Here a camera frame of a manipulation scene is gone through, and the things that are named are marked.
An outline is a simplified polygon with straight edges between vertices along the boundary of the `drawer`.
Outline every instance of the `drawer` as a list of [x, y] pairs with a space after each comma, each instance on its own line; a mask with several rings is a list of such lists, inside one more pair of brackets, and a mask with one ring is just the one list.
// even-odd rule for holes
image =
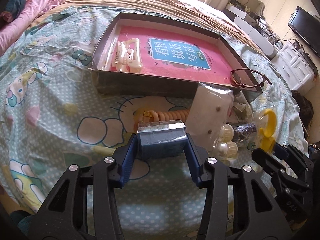
[[279, 54], [273, 58], [272, 63], [275, 65], [275, 68], [278, 70], [283, 79], [287, 82], [291, 90], [298, 90], [302, 86], [300, 80], [295, 77], [291, 71], [291, 68], [287, 66]]
[[297, 54], [297, 52], [289, 45], [289, 42], [287, 42], [284, 47], [281, 49], [280, 51], [281, 55], [284, 57], [284, 59], [286, 60], [286, 62], [288, 62], [288, 64], [290, 66], [292, 66], [296, 60], [299, 58], [299, 55]]
[[291, 70], [300, 82], [304, 85], [308, 81], [312, 81], [314, 74], [312, 70], [299, 58], [291, 67]]

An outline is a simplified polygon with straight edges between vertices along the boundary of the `pink blanket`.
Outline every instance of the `pink blanket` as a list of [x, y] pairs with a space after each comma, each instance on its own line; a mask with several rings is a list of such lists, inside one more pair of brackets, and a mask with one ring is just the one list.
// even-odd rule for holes
[[19, 17], [0, 30], [0, 56], [21, 36], [31, 22], [65, 0], [32, 0]]

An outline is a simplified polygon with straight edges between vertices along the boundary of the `glasses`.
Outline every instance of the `glasses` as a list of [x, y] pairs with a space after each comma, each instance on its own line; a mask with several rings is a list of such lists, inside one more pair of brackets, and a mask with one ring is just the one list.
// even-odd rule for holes
[[[257, 85], [252, 85], [252, 86], [249, 86], [246, 83], [241, 82], [241, 76], [244, 78], [248, 78], [246, 71], [250, 71], [250, 72], [257, 73], [257, 74], [261, 75], [262, 82], [260, 82]], [[262, 74], [259, 71], [256, 71], [253, 69], [248, 69], [248, 68], [240, 68], [240, 69], [231, 70], [231, 80], [236, 85], [238, 85], [239, 87], [242, 87], [242, 88], [254, 88], [254, 87], [258, 87], [258, 86], [263, 87], [265, 82], [268, 82], [272, 86], [270, 79], [268, 79], [268, 77], [265, 74]]]

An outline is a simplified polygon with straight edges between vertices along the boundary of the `bed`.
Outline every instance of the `bed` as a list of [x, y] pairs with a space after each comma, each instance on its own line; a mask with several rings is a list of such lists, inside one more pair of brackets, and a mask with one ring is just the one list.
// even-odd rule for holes
[[[222, 12], [196, 0], [66, 0], [34, 20], [0, 58], [0, 200], [7, 212], [36, 212], [69, 165], [89, 166], [112, 155], [132, 134], [138, 108], [190, 107], [190, 99], [97, 93], [89, 63], [99, 37], [119, 12], [171, 17], [221, 34], [249, 68], [273, 83], [266, 83], [251, 103], [253, 111], [272, 106], [278, 118], [277, 142], [291, 143], [307, 154], [299, 108], [288, 86], [257, 45]], [[251, 165], [272, 190], [270, 177], [251, 159], [256, 147], [251, 143], [239, 149], [231, 165]], [[205, 191], [194, 186], [183, 155], [136, 160], [130, 179], [116, 191], [126, 239], [196, 238]], [[231, 226], [231, 194], [229, 203]]]

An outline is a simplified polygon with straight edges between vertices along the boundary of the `open shallow box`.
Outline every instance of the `open shallow box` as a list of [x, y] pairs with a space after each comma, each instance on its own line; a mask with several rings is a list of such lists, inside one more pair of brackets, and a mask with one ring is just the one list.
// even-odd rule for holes
[[[119, 72], [114, 67], [117, 42], [132, 38], [140, 40], [143, 67], [140, 73]], [[259, 86], [235, 87], [230, 71], [247, 66], [220, 35], [164, 17], [119, 13], [92, 57], [93, 82], [102, 94], [193, 98], [198, 82], [222, 85], [234, 93], [242, 90], [249, 102], [262, 92]], [[241, 72], [242, 82], [258, 84], [250, 71]]]

